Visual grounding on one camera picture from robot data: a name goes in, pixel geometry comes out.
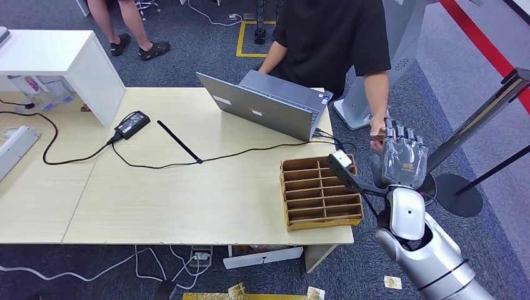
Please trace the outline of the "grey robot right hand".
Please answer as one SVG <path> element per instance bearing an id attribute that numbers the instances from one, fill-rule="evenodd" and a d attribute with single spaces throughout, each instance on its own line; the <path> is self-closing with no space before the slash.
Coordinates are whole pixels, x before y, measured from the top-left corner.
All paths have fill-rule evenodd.
<path id="1" fill-rule="evenodd" d="M 390 185 L 419 188 L 426 177 L 428 147 L 414 129 L 385 117 L 382 150 L 371 156 L 373 181 L 378 188 Z"/>

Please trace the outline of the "person's left hand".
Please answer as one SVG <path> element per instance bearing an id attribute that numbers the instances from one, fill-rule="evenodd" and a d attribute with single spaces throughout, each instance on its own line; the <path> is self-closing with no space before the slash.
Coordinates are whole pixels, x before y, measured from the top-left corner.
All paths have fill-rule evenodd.
<path id="1" fill-rule="evenodd" d="M 381 137 L 384 135 L 386 130 L 384 117 L 372 117 L 370 121 L 370 127 L 370 147 L 375 151 L 381 151 L 383 148 Z"/>

